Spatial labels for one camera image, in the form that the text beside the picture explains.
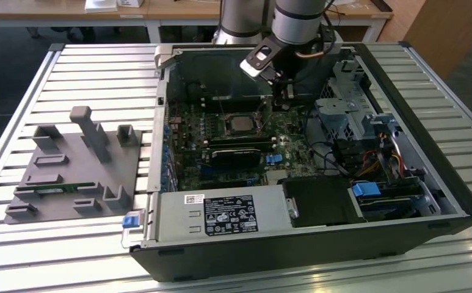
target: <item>wooden cabinet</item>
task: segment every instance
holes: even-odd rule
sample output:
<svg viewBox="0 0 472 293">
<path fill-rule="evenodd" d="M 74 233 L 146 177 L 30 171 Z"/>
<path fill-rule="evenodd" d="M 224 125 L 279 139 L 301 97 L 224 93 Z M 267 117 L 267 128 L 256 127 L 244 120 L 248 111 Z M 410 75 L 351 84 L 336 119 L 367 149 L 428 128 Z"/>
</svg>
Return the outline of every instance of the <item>wooden cabinet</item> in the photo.
<svg viewBox="0 0 472 293">
<path fill-rule="evenodd" d="M 380 42 L 407 41 L 442 78 L 472 47 L 472 0 L 385 0 L 394 9 Z"/>
</svg>

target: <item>aluminum table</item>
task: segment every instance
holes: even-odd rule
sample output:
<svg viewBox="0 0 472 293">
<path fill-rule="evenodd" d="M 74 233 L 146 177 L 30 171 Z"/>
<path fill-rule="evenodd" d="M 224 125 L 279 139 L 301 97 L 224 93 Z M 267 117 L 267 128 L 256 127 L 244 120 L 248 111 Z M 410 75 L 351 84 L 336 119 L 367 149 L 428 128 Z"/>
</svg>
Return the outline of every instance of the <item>aluminum table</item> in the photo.
<svg viewBox="0 0 472 293">
<path fill-rule="evenodd" d="M 472 190 L 472 113 L 412 48 L 369 48 Z M 406 255 L 184 283 L 158 283 L 121 245 L 122 217 L 6 225 L 37 125 L 70 124 L 73 106 L 94 110 L 106 131 L 144 131 L 136 209 L 146 204 L 158 72 L 153 44 L 66 45 L 49 52 L 0 138 L 0 292 L 472 292 L 472 228 Z M 373 89 L 389 112 L 384 97 Z"/>
</svg>

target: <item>3d printed holder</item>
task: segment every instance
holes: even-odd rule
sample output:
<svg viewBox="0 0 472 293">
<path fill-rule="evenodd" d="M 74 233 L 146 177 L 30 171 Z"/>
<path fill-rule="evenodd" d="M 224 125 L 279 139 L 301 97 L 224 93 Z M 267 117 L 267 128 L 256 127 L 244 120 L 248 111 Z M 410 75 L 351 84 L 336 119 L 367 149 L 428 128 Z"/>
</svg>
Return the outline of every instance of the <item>3d printed holder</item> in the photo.
<svg viewBox="0 0 472 293">
<path fill-rule="evenodd" d="M 120 125 L 104 131 L 87 106 L 70 119 L 82 134 L 61 134 L 55 125 L 38 126 L 37 150 L 15 198 L 7 224 L 125 215 L 133 209 L 141 131 Z"/>
</svg>

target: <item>table leg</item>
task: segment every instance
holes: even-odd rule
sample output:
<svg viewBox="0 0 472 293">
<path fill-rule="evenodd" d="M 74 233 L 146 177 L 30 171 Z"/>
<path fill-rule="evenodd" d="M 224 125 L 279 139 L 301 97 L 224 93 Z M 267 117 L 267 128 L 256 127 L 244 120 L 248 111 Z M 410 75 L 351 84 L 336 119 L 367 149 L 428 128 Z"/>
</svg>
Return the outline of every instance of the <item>table leg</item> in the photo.
<svg viewBox="0 0 472 293">
<path fill-rule="evenodd" d="M 368 31 L 365 33 L 365 37 L 363 38 L 363 41 L 365 43 L 373 43 L 379 39 L 379 35 L 381 34 L 384 24 L 385 24 L 385 18 L 372 20 L 372 25 L 368 27 Z"/>
<path fill-rule="evenodd" d="M 158 20 L 146 21 L 149 39 L 152 43 L 162 43 L 162 38 L 160 36 L 160 27 L 161 27 L 161 23 Z"/>
<path fill-rule="evenodd" d="M 38 27 L 26 27 L 27 32 L 30 33 L 30 36 L 33 38 L 39 38 L 41 34 L 39 34 L 39 28 Z"/>
</svg>

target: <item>warning label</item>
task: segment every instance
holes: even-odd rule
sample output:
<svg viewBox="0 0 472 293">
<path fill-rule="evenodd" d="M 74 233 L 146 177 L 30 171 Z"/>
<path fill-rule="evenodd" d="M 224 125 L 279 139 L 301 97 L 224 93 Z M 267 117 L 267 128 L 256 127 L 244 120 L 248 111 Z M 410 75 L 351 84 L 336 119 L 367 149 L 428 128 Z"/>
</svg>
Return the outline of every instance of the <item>warning label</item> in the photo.
<svg viewBox="0 0 472 293">
<path fill-rule="evenodd" d="M 209 236 L 259 231 L 252 195 L 205 198 L 205 233 Z"/>
</svg>

